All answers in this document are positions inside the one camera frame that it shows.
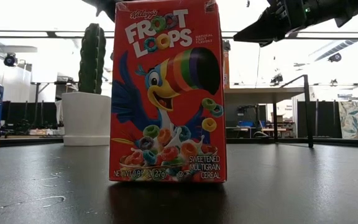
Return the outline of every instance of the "blue feather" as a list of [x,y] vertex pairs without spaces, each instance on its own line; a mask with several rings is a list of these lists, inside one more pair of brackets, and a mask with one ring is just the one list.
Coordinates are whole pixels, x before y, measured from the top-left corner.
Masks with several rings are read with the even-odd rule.
[[127,55],[124,53],[120,60],[120,76],[124,83],[113,81],[111,96],[111,113],[117,114],[120,123],[131,121],[140,131],[148,125],[160,126],[159,119],[150,119],[144,110],[140,91],[134,85],[127,68]]

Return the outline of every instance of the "table surface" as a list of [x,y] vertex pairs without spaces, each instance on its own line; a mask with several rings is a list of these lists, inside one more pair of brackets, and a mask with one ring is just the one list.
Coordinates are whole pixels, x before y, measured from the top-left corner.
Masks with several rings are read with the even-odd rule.
[[108,181],[107,147],[0,149],[0,223],[358,223],[358,148],[227,146],[224,184]]
[[224,90],[225,103],[278,103],[304,92],[303,88],[232,88]]

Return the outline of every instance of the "froot loops logo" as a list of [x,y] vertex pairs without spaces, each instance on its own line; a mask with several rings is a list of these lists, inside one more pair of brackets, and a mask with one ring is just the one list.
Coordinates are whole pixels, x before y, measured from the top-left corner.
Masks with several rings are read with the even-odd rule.
[[[186,29],[185,15],[187,14],[187,9],[175,10],[173,13],[168,13],[164,16],[154,16],[157,15],[157,11],[134,11],[131,14],[131,18],[152,17],[151,20],[145,19],[125,28],[128,43],[133,44],[136,57],[139,58],[158,50],[174,47],[175,42],[178,42],[179,40],[181,40],[179,42],[181,46],[190,46],[193,43],[193,39],[189,36],[191,30]],[[138,36],[139,41],[145,39],[143,46],[139,44],[139,41],[135,41],[136,35]]]

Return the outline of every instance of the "plant pot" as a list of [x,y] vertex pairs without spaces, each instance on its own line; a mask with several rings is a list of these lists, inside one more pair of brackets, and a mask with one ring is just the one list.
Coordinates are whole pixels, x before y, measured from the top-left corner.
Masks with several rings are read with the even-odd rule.
[[111,98],[92,93],[64,93],[65,146],[108,146]]

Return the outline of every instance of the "colorful cereal rings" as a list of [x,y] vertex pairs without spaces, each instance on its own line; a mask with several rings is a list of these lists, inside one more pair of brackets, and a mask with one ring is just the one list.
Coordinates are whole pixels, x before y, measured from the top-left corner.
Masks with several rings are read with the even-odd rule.
[[181,128],[181,133],[179,135],[179,140],[182,141],[186,141],[189,140],[191,138],[191,132],[189,130],[189,128],[187,128],[186,126],[179,126],[174,130],[175,135],[177,134],[178,128]]
[[144,49],[149,53],[155,52],[157,49],[163,50],[169,47],[171,38],[167,34],[161,34],[157,38],[149,37],[144,41]]
[[197,147],[188,142],[181,145],[180,152],[186,159],[189,159],[190,156],[197,156],[198,154]]
[[216,103],[214,100],[212,100],[211,98],[204,98],[201,102],[201,104],[203,105],[203,107],[209,111],[212,111],[215,109],[216,107]]
[[142,137],[139,141],[141,150],[150,150],[153,148],[154,140],[150,136]]
[[161,156],[161,154],[158,154],[157,155],[157,161],[155,162],[155,164],[154,165],[156,165],[156,166],[160,166],[161,164],[162,164],[162,156]]
[[166,147],[161,152],[161,158],[163,161],[172,161],[178,156],[178,154],[179,154],[179,150],[177,147],[175,146]]
[[212,146],[210,144],[203,144],[201,146],[201,150],[204,154],[207,154],[207,153],[215,153],[218,149],[216,146]]
[[143,130],[143,136],[155,138],[160,133],[160,128],[157,125],[149,125]]
[[213,132],[216,129],[216,121],[213,118],[206,118],[203,120],[203,122],[201,123],[201,126],[203,127],[203,129],[207,132]]
[[143,151],[143,158],[148,163],[148,165],[155,165],[157,162],[157,156],[150,150]]
[[172,29],[178,24],[178,18],[172,13],[165,16],[156,16],[150,21],[152,29],[156,32],[162,32],[165,29]]
[[166,146],[171,141],[171,138],[171,131],[167,128],[163,128],[160,130],[157,140],[161,145]]
[[136,151],[125,158],[125,165],[141,165],[143,163],[143,153]]
[[220,118],[223,115],[223,106],[216,105],[215,109],[210,110],[209,112],[211,112],[212,116],[215,118]]

